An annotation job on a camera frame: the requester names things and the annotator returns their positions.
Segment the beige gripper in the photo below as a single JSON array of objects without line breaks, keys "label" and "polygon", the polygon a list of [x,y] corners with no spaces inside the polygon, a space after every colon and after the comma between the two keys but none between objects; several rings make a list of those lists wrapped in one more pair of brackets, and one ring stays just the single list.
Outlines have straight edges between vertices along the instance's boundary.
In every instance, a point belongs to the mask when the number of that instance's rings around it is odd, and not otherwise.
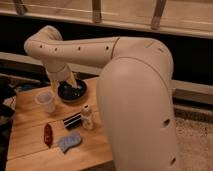
[{"label": "beige gripper", "polygon": [[70,84],[73,88],[77,88],[78,84],[77,81],[74,77],[70,76],[71,75],[71,70],[68,66],[65,66],[63,69],[61,69],[60,71],[57,72],[47,72],[47,76],[50,80],[50,84],[51,84],[51,89],[52,91],[57,94],[58,92],[58,82],[61,81],[66,81],[67,83]]}]

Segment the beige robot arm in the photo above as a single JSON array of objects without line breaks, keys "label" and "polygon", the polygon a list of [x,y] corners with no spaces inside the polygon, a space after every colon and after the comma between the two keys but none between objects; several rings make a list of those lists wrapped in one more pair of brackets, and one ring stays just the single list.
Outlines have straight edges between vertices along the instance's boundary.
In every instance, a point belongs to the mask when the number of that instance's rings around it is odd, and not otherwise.
[{"label": "beige robot arm", "polygon": [[160,41],[108,37],[65,41],[45,26],[24,43],[50,79],[66,80],[66,64],[102,70],[97,105],[117,171],[182,171],[172,102],[173,59]]}]

